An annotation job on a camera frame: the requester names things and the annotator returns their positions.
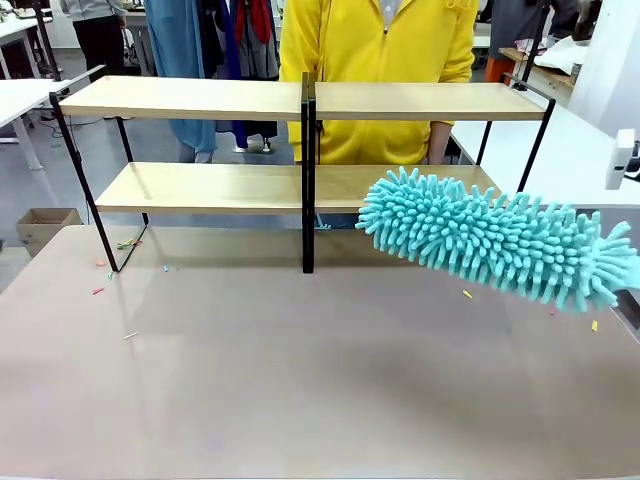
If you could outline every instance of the white table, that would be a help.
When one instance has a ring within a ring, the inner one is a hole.
[[[531,93],[524,95],[543,104]],[[453,138],[475,163],[485,122],[458,122]],[[540,122],[494,122],[482,168],[498,187],[515,195]],[[619,190],[605,190],[607,168],[616,141],[560,105],[549,122],[525,192],[581,208],[634,208],[640,205],[640,184],[623,180]]]
[[[51,19],[47,18],[45,19],[45,21],[50,22]],[[21,40],[24,43],[24,49],[27,52],[27,56],[29,58],[33,77],[38,78],[40,76],[38,74],[38,67],[36,65],[35,59],[33,58],[33,52],[31,51],[31,46],[29,45],[29,39],[27,37],[27,30],[37,26],[38,21],[35,18],[20,20],[13,14],[8,15],[5,18],[5,21],[0,23],[0,66],[2,67],[2,72],[4,73],[6,79],[11,78],[11,76],[9,75],[7,63],[4,59],[4,55],[2,54],[2,47],[4,45],[8,45],[9,43],[15,42],[16,40]]]
[[[50,92],[58,92],[69,83],[68,80],[54,82],[47,79],[0,80],[0,127],[8,123],[13,124],[31,170],[40,170],[42,165],[20,116],[47,101]]]

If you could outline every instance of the red garment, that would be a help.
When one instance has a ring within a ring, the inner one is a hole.
[[[238,0],[238,13],[236,15],[236,41],[240,43],[244,35],[247,21],[246,3],[251,8],[251,23],[260,43],[266,45],[271,40],[271,16],[267,0]]]

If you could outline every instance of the yellow jacket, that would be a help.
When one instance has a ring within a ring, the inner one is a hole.
[[[287,0],[280,80],[467,82],[478,0],[402,0],[387,32],[380,0]],[[325,121],[323,164],[421,163],[429,122]],[[289,124],[301,158],[300,123]]]

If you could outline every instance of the microfiber duster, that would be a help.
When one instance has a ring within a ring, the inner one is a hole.
[[[390,255],[447,269],[469,282],[517,292],[558,310],[616,306],[614,292],[640,287],[640,258],[627,222],[601,237],[600,213],[576,215],[569,205],[541,209],[540,197],[465,191],[453,178],[426,178],[418,169],[387,172],[365,198],[356,228]]]

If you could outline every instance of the blue garment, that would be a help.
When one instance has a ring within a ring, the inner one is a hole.
[[[224,24],[224,40],[226,49],[224,51],[225,64],[218,66],[216,78],[229,80],[242,80],[242,72],[240,70],[240,56],[238,54],[238,44],[233,30],[233,20],[229,15],[226,0],[220,1],[220,8],[217,11],[221,15]],[[236,137],[236,145],[240,148],[248,148],[247,135],[244,130],[243,122],[219,120],[216,125],[216,131],[220,133],[233,132]]]
[[[145,11],[158,75],[205,78],[196,0],[146,0]],[[169,124],[178,141],[196,153],[216,149],[215,121],[169,120]]]

